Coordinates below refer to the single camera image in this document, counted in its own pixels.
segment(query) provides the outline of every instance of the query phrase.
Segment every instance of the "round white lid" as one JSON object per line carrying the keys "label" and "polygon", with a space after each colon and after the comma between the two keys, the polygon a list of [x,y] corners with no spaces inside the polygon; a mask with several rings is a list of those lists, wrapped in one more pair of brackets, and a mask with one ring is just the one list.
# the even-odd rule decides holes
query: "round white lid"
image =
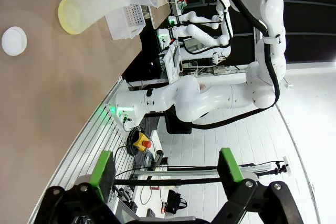
{"label": "round white lid", "polygon": [[1,44],[6,54],[17,56],[26,49],[27,36],[20,27],[13,26],[4,32]]}

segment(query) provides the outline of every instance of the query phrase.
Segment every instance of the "plastic container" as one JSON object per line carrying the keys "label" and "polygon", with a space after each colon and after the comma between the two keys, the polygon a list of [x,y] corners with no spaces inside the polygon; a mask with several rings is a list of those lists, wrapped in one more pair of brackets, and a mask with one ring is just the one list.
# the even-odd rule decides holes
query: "plastic container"
{"label": "plastic container", "polygon": [[58,18],[66,32],[79,34],[111,11],[130,4],[156,6],[157,0],[62,0]]}
{"label": "plastic container", "polygon": [[112,39],[134,38],[145,27],[145,20],[139,4],[113,10],[105,16]]}

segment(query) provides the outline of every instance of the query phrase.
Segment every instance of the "green pad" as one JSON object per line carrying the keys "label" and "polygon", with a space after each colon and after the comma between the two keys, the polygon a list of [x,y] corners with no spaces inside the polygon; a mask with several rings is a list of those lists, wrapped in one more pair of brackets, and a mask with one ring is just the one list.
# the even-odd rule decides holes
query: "green pad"
{"label": "green pad", "polygon": [[90,184],[96,189],[102,200],[107,202],[114,182],[116,167],[111,151],[102,151],[93,169]]}
{"label": "green pad", "polygon": [[235,157],[233,156],[232,152],[231,152],[231,149],[230,148],[222,148],[220,149],[220,152],[221,154],[223,155],[228,167],[229,167],[229,170],[230,170],[230,173],[232,175],[232,179],[234,182],[236,183],[239,183],[241,182],[244,177],[243,175],[241,174],[241,171],[239,169],[239,166],[235,160]]}

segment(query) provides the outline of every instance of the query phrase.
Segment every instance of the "brown tabletop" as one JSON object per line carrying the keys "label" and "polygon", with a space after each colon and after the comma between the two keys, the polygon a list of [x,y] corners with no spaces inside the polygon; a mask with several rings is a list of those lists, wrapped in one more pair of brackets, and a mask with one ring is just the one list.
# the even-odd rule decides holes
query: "brown tabletop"
{"label": "brown tabletop", "polygon": [[0,49],[1,223],[26,223],[70,144],[141,50],[139,37],[111,39],[103,18],[69,35],[61,0],[0,0],[0,32],[21,27],[27,48]]}

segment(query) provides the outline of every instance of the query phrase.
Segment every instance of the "white wall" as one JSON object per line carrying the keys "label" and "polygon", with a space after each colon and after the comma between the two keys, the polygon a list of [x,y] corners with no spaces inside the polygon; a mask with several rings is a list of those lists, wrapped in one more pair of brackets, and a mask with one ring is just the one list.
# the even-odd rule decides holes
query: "white wall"
{"label": "white wall", "polygon": [[321,223],[335,223],[336,68],[287,74],[278,106],[306,168]]}
{"label": "white wall", "polygon": [[[197,120],[212,123],[254,109],[216,110]],[[233,124],[213,130],[193,130],[191,135],[169,135],[164,120],[157,130],[163,151],[170,157],[170,165],[211,165],[218,162],[222,147],[230,147],[239,164],[263,163],[282,160],[288,156],[293,175],[265,176],[260,180],[268,185],[283,180],[288,185],[305,223],[317,223],[309,187],[291,137],[276,107]],[[196,216],[211,221],[226,202],[220,183],[210,185],[181,186],[177,190],[189,204],[176,216]],[[243,223],[262,223],[257,214],[247,214]]]}

